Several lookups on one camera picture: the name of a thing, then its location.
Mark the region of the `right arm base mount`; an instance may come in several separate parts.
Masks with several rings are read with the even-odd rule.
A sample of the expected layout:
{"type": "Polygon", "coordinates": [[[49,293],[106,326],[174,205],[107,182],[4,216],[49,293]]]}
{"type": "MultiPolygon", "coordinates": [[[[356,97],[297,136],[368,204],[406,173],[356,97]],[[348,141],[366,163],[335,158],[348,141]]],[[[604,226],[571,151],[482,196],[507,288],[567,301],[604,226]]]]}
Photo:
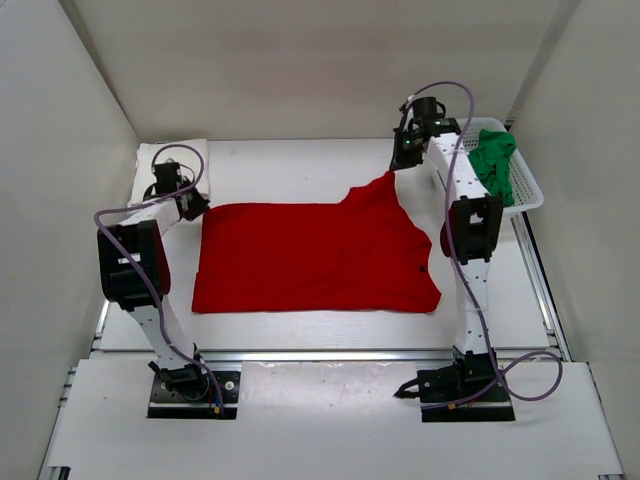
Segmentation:
{"type": "Polygon", "coordinates": [[[488,353],[455,351],[451,365],[419,370],[394,396],[417,399],[424,423],[515,420],[511,398],[499,381],[488,353]]]}

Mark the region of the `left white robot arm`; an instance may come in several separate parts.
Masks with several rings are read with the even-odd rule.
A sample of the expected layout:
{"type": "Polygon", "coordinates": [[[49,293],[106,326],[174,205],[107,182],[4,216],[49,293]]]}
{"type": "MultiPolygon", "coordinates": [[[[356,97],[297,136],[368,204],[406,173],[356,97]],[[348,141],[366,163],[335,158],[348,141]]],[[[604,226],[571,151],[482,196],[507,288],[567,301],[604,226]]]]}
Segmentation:
{"type": "Polygon", "coordinates": [[[157,381],[186,401],[198,402],[212,394],[216,382],[170,305],[163,234],[204,214],[208,201],[179,163],[154,162],[151,172],[155,181],[142,203],[94,214],[101,288],[140,326],[156,355],[149,367],[157,381]]]}

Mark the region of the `red t shirt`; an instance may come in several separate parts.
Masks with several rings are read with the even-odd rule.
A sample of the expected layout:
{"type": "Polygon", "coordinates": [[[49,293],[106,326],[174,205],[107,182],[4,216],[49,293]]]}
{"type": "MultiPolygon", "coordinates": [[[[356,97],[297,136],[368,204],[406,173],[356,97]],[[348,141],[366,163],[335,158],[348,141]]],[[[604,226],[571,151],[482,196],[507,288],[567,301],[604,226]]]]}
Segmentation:
{"type": "Polygon", "coordinates": [[[191,309],[198,314],[431,313],[432,243],[387,172],[338,203],[236,203],[204,215],[191,309]]]}

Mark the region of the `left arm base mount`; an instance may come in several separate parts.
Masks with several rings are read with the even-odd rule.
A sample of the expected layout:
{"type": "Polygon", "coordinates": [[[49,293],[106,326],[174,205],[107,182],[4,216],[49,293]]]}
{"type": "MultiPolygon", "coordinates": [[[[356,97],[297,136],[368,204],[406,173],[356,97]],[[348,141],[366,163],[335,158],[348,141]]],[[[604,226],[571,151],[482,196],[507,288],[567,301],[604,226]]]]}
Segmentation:
{"type": "Polygon", "coordinates": [[[207,373],[194,365],[181,369],[161,369],[150,362],[154,372],[147,417],[150,419],[235,420],[241,387],[240,371],[214,371],[220,390],[207,373]]]}

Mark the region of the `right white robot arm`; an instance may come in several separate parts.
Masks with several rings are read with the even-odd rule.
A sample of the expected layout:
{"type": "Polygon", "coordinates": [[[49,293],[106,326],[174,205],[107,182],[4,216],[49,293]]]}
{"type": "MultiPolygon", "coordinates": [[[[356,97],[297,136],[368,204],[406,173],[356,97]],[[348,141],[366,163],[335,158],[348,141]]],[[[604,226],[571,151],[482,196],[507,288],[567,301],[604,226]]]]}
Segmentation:
{"type": "Polygon", "coordinates": [[[457,319],[450,367],[422,374],[426,389],[450,388],[460,399],[477,396],[494,376],[486,310],[490,261],[497,246],[503,202],[479,180],[458,122],[433,97],[411,98],[400,108],[390,169],[430,161],[444,192],[441,249],[455,274],[457,319]]]}

